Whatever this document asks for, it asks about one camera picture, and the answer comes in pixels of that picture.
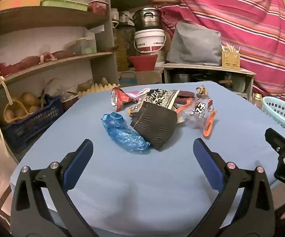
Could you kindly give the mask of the clear orange snack wrapper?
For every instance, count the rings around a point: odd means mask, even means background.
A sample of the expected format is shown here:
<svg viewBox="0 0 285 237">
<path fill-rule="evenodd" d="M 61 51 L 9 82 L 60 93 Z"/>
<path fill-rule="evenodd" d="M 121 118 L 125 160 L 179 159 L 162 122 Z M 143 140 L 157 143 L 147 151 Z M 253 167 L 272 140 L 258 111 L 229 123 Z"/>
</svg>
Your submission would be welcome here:
<svg viewBox="0 0 285 237">
<path fill-rule="evenodd" d="M 176 112 L 191 128 L 201 129 L 204 137 L 210 136 L 217 114 L 210 97 L 189 98 Z"/>
</svg>

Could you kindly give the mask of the black white snack bag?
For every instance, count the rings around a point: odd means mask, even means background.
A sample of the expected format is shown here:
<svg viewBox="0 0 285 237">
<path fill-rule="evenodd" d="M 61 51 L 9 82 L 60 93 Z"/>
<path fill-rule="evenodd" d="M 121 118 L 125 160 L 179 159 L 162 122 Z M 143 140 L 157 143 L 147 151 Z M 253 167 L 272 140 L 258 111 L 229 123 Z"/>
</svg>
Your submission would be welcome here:
<svg viewBox="0 0 285 237">
<path fill-rule="evenodd" d="M 179 90 L 151 89 L 143 101 L 171 110 L 178 94 Z"/>
</svg>

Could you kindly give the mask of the black ribbed paper bag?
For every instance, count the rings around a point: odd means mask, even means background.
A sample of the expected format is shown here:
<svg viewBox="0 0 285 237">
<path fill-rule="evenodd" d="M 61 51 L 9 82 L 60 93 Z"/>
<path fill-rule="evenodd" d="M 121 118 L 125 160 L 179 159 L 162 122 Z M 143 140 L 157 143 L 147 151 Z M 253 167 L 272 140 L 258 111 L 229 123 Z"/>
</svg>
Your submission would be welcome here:
<svg viewBox="0 0 285 237">
<path fill-rule="evenodd" d="M 176 125 L 176 112 L 149 102 L 143 102 L 131 122 L 131 127 L 158 151 L 172 137 Z"/>
</svg>

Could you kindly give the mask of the red foil snack wrapper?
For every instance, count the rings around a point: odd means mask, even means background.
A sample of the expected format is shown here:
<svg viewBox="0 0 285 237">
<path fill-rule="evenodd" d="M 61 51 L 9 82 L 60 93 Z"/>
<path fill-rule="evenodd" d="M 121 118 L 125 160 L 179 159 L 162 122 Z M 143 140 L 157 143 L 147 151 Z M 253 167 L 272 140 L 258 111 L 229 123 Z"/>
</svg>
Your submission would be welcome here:
<svg viewBox="0 0 285 237">
<path fill-rule="evenodd" d="M 114 87 L 111 92 L 111 104 L 116 112 L 120 111 L 125 104 L 136 101 L 134 98 L 138 94 L 137 91 L 126 93 L 119 87 Z"/>
</svg>

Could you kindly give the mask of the pink cake roll wrapper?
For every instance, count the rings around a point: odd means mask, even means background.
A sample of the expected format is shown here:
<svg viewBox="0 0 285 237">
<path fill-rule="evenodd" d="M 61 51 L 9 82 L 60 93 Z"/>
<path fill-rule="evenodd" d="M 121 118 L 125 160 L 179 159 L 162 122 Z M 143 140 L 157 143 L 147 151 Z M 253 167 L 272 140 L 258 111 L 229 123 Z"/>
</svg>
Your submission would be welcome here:
<svg viewBox="0 0 285 237">
<path fill-rule="evenodd" d="M 141 91 L 126 91 L 125 93 L 131 99 L 138 101 L 139 99 L 143 99 L 150 92 L 150 90 L 150 88 L 144 88 Z"/>
</svg>

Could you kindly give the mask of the light blue plastic basket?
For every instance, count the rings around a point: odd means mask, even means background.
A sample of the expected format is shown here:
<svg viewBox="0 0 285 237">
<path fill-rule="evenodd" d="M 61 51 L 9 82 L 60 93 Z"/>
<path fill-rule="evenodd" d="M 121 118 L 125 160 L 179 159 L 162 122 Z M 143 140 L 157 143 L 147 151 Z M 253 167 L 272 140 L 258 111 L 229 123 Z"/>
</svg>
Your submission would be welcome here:
<svg viewBox="0 0 285 237">
<path fill-rule="evenodd" d="M 285 101 L 265 96 L 262 98 L 262 111 L 285 129 Z"/>
</svg>

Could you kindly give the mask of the low white shelf cabinet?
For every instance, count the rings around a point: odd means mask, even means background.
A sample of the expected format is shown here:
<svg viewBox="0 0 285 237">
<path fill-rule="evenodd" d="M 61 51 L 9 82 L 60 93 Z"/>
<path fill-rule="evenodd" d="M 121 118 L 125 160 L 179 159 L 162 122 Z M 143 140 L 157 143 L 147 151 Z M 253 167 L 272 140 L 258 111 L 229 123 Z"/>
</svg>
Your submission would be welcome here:
<svg viewBox="0 0 285 237">
<path fill-rule="evenodd" d="M 229 69 L 221 66 L 176 63 L 166 63 L 161 67 L 166 84 L 211 81 L 248 101 L 252 100 L 255 73 L 241 67 Z"/>
</svg>

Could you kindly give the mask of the dark blue plastic crate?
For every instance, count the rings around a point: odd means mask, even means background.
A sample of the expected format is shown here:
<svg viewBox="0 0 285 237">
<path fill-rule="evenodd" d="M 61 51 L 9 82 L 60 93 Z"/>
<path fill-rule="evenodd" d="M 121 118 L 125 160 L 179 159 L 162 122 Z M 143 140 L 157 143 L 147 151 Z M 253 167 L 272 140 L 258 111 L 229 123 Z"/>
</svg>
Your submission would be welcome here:
<svg viewBox="0 0 285 237">
<path fill-rule="evenodd" d="M 45 95 L 45 107 L 28 117 L 2 127 L 6 143 L 13 153 L 23 150 L 30 139 L 49 128 L 61 115 L 62 96 Z"/>
</svg>

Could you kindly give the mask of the maroon small box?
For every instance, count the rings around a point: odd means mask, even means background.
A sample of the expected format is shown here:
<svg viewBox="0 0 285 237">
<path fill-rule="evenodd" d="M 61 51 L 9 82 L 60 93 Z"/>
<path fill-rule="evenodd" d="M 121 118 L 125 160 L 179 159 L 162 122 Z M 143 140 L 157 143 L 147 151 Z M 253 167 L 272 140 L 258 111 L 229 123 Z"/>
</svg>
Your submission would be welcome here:
<svg viewBox="0 0 285 237">
<path fill-rule="evenodd" d="M 175 103 L 184 105 L 188 99 L 193 99 L 194 97 L 195 94 L 193 92 L 180 90 L 177 97 L 175 98 Z"/>
</svg>

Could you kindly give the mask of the yellow egg tray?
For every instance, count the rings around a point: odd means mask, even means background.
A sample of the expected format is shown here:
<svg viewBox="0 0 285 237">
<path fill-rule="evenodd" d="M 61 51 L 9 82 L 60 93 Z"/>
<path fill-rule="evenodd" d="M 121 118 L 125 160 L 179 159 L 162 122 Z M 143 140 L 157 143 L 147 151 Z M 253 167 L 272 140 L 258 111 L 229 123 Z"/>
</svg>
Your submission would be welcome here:
<svg viewBox="0 0 285 237">
<path fill-rule="evenodd" d="M 120 84 L 108 84 L 103 86 L 102 84 L 94 84 L 93 86 L 91 86 L 89 89 L 85 90 L 85 91 L 80 91 L 78 92 L 78 98 L 80 99 L 81 97 L 83 97 L 84 95 L 87 94 L 93 94 L 93 93 L 99 93 L 101 91 L 106 91 L 106 90 L 112 90 L 115 87 L 119 87 Z"/>
</svg>

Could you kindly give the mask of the cardboard box under basin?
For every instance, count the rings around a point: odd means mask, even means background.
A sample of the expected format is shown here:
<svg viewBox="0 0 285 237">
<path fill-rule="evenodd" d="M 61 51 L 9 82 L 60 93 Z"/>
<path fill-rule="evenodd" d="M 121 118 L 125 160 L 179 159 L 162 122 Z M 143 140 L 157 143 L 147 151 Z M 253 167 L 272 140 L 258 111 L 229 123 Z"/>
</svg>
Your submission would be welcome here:
<svg viewBox="0 0 285 237">
<path fill-rule="evenodd" d="M 118 81 L 123 87 L 161 84 L 163 71 L 164 69 L 161 67 L 157 67 L 153 71 L 122 71 L 118 72 Z"/>
</svg>

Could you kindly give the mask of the white plastic bucket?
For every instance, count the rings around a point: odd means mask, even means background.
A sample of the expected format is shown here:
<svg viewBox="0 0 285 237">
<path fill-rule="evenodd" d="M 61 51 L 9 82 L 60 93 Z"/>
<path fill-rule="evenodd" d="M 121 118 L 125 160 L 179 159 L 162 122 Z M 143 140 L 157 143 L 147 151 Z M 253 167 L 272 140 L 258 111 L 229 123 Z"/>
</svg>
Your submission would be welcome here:
<svg viewBox="0 0 285 237">
<path fill-rule="evenodd" d="M 134 47 L 141 54 L 160 51 L 166 42 L 164 30 L 153 28 L 134 33 Z"/>
</svg>

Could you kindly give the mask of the steel cooking pot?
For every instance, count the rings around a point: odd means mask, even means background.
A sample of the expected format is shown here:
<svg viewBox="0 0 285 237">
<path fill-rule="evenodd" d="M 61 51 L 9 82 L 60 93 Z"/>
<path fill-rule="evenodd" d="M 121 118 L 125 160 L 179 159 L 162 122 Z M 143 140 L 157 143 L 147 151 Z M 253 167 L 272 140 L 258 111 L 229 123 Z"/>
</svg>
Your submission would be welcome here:
<svg viewBox="0 0 285 237">
<path fill-rule="evenodd" d="M 161 29 L 162 15 L 163 12 L 155 7 L 146 7 L 136 11 L 132 17 L 135 30 Z"/>
</svg>

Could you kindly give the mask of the yellow oil jug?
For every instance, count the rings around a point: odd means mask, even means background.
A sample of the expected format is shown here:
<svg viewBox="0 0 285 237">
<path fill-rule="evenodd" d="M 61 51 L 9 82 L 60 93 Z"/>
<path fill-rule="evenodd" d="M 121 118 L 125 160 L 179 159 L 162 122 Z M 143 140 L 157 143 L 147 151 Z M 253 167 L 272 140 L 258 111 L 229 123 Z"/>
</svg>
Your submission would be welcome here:
<svg viewBox="0 0 285 237">
<path fill-rule="evenodd" d="M 117 29 L 118 25 L 118 21 L 112 20 L 117 69 L 119 72 L 121 72 L 127 71 L 129 69 L 129 64 L 127 60 L 127 44 Z"/>
</svg>

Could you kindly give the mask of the wooden wall shelf unit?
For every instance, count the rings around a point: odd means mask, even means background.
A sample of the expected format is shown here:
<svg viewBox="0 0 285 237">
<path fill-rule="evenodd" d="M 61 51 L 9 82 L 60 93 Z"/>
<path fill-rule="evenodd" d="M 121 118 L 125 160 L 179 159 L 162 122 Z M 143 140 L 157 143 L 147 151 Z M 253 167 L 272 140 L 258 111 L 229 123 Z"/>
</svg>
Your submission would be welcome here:
<svg viewBox="0 0 285 237">
<path fill-rule="evenodd" d="M 109 16 L 59 7 L 23 7 L 0 12 L 0 48 L 7 64 L 62 51 L 89 29 L 103 26 L 97 33 L 97 52 L 39 64 L 5 77 L 13 97 L 23 91 L 41 91 L 51 79 L 60 79 L 73 89 L 86 80 L 118 82 L 114 37 Z"/>
</svg>

